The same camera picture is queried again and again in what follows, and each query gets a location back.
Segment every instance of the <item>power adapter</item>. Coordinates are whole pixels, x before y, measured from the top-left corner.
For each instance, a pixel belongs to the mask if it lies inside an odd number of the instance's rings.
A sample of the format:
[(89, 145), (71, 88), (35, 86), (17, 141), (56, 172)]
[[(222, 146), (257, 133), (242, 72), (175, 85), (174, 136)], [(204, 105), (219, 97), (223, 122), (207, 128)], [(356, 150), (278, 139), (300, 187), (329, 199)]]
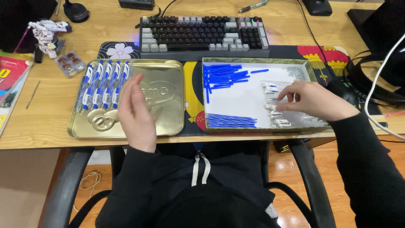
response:
[(153, 10), (155, 0), (118, 0), (121, 8)]

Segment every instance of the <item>white cable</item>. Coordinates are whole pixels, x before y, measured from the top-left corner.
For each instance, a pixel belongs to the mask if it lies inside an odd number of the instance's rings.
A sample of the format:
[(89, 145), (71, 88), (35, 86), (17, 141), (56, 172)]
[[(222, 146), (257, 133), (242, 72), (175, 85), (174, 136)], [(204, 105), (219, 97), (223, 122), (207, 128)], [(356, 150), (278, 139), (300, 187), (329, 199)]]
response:
[(397, 48), (397, 46), (398, 46), (404, 39), (405, 39), (405, 34), (401, 37), (401, 39), (399, 39), (399, 41), (394, 45), (394, 47), (392, 47), (392, 49), (390, 50), (390, 52), (388, 52), (387, 57), (385, 57), (384, 62), (381, 64), (380, 69), (378, 69), (378, 71), (377, 71), (377, 74), (376, 74), (375, 79), (374, 79), (374, 81), (373, 81), (373, 86), (371, 87), (370, 93), (369, 93), (369, 95), (367, 96), (366, 103), (365, 103), (365, 105), (364, 105), (364, 110), (365, 110), (365, 112), (366, 112), (366, 115), (368, 116), (368, 118), (369, 118), (377, 127), (381, 128), (381, 130), (383, 130), (383, 131), (385, 131), (386, 133), (388, 133), (388, 134), (390, 134), (390, 135), (393, 135), (393, 136), (395, 136), (395, 137), (397, 137), (397, 138), (399, 138), (399, 139), (401, 139), (401, 140), (405, 140), (405, 137), (400, 136), (400, 135), (398, 135), (398, 134), (396, 134), (396, 133), (394, 133), (394, 132), (388, 130), (387, 128), (381, 126), (381, 124), (379, 124), (377, 121), (375, 121), (375, 119), (373, 119), (373, 118), (370, 116), (369, 111), (368, 111), (368, 106), (369, 106), (369, 101), (370, 101), (371, 95), (372, 95), (373, 92), (374, 92), (374, 88), (375, 88), (375, 85), (376, 85), (376, 83), (377, 83), (378, 76), (380, 75), (382, 69), (384, 68), (385, 64), (387, 63), (388, 58), (391, 56), (391, 54), (394, 52), (394, 50)]
[[(92, 191), (90, 192), (89, 199), (92, 197), (92, 194), (93, 194), (93, 191), (94, 191), (94, 187), (95, 187), (95, 186), (100, 182), (100, 180), (101, 180), (101, 173), (99, 173), (99, 171), (100, 171), (100, 170), (93, 171), (93, 172), (87, 174), (87, 176), (83, 177), (83, 178), (80, 180), (79, 189), (81, 189), (81, 190), (87, 190), (87, 189), (93, 188)], [(94, 176), (94, 175), (96, 176), (96, 179), (95, 179), (95, 181), (94, 181), (94, 184), (93, 184), (92, 186), (88, 187), (88, 188), (82, 188), (82, 184), (87, 180), (87, 178), (90, 177), (90, 176)], [(76, 209), (76, 206), (75, 206), (74, 203), (73, 203), (73, 209), (74, 209), (75, 211), (79, 211), (79, 210)]]

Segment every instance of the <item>left hand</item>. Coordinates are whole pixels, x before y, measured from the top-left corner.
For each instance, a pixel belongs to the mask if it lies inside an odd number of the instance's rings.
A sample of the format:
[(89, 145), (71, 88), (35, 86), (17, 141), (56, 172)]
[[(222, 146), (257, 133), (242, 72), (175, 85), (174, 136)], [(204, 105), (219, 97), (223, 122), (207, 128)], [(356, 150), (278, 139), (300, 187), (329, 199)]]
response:
[(154, 153), (156, 126), (139, 86), (142, 79), (143, 73), (140, 73), (130, 77), (125, 83), (119, 98), (117, 114), (128, 144), (135, 149)]

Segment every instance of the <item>mouse pad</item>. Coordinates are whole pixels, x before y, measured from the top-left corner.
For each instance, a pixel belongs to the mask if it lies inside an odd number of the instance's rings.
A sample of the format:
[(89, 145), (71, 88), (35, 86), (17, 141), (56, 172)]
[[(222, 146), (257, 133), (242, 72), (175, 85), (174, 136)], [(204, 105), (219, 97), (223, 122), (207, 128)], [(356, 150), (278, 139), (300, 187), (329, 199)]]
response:
[[(140, 58), (138, 42), (105, 42), (101, 45), (97, 58)], [(347, 52), (341, 47), (324, 46), (324, 54), (318, 46), (270, 45), (269, 58), (309, 60), (319, 84), (345, 80), (345, 67), (349, 62)], [(201, 62), (181, 62), (184, 67), (185, 118), (184, 128), (177, 136), (207, 136), (203, 106), (203, 85), (201, 80)], [(364, 107), (365, 100), (359, 97), (359, 108)], [(369, 104), (369, 113), (384, 127), (388, 124), (377, 105)]]

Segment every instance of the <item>red book cover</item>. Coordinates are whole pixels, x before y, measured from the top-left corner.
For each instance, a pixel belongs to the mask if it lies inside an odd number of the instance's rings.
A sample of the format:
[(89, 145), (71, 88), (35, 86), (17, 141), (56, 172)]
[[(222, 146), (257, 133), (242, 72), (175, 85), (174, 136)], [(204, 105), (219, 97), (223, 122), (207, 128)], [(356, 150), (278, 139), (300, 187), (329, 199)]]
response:
[(30, 61), (0, 56), (0, 103), (13, 90)]

